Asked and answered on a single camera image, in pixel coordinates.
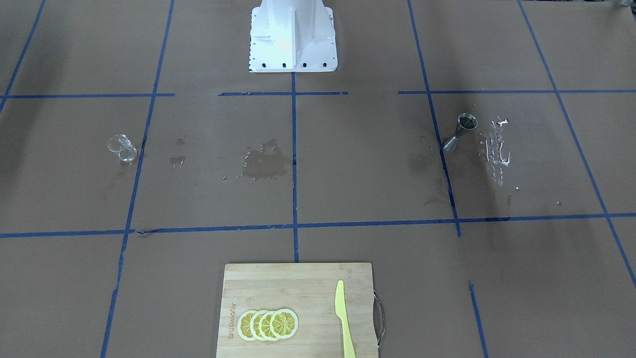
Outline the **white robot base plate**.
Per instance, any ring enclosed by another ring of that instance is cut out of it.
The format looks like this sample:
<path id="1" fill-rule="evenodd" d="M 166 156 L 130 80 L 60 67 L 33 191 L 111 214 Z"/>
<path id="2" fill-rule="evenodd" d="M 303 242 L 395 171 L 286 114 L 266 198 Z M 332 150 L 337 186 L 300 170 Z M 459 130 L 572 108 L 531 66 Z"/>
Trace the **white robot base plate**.
<path id="1" fill-rule="evenodd" d="M 250 72 L 337 70 L 333 11 L 321 0 L 263 0 L 250 20 Z"/>

